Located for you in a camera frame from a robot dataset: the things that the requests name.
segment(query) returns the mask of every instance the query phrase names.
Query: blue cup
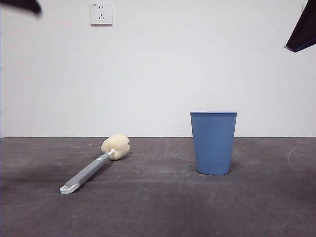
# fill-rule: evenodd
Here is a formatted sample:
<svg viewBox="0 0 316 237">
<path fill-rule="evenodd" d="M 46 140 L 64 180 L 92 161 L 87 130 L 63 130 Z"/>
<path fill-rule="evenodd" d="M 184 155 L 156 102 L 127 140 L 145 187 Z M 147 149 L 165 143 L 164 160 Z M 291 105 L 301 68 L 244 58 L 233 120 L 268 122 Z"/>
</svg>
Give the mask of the blue cup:
<svg viewBox="0 0 316 237">
<path fill-rule="evenodd" d="M 197 171 L 229 172 L 237 112 L 190 112 Z"/>
</svg>

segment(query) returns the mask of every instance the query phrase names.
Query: sponge brush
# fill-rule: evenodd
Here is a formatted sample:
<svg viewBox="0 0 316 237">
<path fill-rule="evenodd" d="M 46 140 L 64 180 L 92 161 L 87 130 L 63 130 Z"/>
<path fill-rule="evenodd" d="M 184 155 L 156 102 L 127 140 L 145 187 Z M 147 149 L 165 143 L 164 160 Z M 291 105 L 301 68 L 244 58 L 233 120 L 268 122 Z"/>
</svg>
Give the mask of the sponge brush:
<svg viewBox="0 0 316 237">
<path fill-rule="evenodd" d="M 130 149 L 129 138 L 123 134 L 115 134 L 108 139 L 106 139 L 102 146 L 101 150 L 104 153 L 110 152 L 110 150 L 114 149 L 114 152 L 111 154 L 110 160 L 118 160 L 121 159 Z"/>
</svg>

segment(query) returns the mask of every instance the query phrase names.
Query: electrical outlet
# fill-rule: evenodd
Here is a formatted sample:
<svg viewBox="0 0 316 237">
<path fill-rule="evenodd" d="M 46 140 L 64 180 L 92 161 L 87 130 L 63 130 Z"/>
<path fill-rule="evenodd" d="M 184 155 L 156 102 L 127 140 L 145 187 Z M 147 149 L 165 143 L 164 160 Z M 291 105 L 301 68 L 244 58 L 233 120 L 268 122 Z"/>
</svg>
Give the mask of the electrical outlet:
<svg viewBox="0 0 316 237">
<path fill-rule="evenodd" d="M 91 5 L 91 26 L 112 25 L 112 4 L 109 2 Z"/>
</svg>

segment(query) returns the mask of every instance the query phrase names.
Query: concrete floor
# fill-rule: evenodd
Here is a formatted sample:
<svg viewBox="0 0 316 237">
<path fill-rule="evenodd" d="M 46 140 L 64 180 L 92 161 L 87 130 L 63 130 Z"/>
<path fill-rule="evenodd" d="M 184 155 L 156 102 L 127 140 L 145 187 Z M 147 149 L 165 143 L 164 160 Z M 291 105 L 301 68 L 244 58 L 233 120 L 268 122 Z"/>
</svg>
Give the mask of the concrete floor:
<svg viewBox="0 0 316 237">
<path fill-rule="evenodd" d="M 131 138 L 124 159 L 61 195 L 102 141 L 1 139 L 1 236 L 316 236 L 316 138 L 236 138 L 224 176 L 195 171 L 191 138 Z"/>
</svg>

